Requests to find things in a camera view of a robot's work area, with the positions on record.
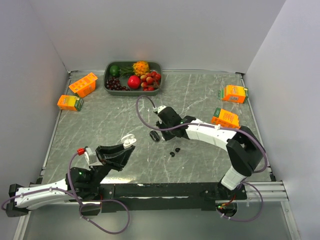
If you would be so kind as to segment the white earbud charging case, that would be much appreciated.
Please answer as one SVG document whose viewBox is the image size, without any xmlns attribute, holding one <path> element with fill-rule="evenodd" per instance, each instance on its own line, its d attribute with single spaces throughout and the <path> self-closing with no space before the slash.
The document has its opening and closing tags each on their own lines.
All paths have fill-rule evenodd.
<svg viewBox="0 0 320 240">
<path fill-rule="evenodd" d="M 130 133 L 123 136 L 120 142 L 123 144 L 123 147 L 126 149 L 126 148 L 129 148 L 130 146 L 133 146 L 137 142 L 137 139 L 135 138 L 134 134 Z"/>
</svg>

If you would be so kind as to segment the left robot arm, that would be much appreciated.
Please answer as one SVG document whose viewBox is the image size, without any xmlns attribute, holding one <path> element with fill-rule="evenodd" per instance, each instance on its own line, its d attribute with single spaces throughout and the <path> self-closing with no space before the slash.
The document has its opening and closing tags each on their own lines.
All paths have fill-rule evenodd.
<svg viewBox="0 0 320 240">
<path fill-rule="evenodd" d="M 9 187 L 9 199 L 1 204 L 0 209 L 13 218 L 61 201 L 74 199 L 81 203 L 97 200 L 101 195 L 102 180 L 112 170 L 122 171 L 135 148 L 134 145 L 127 146 L 124 143 L 98 146 L 94 151 L 87 146 L 79 148 L 71 159 L 84 156 L 89 169 L 72 167 L 70 162 L 62 180 L 33 187 L 12 184 Z"/>
</svg>

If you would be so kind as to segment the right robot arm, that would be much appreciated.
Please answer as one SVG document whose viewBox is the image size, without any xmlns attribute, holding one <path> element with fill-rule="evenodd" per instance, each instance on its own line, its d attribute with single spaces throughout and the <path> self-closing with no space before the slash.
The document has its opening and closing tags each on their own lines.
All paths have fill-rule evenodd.
<svg viewBox="0 0 320 240">
<path fill-rule="evenodd" d="M 246 126 L 223 129 L 193 116 L 182 118 L 172 107 L 165 105 L 155 108 L 154 113 L 159 118 L 156 126 L 162 129 L 166 141 L 174 137 L 198 140 L 228 153 L 231 167 L 220 180 L 218 187 L 218 193 L 223 199 L 230 199 L 236 193 L 238 185 L 255 172 L 264 157 L 264 148 Z"/>
</svg>

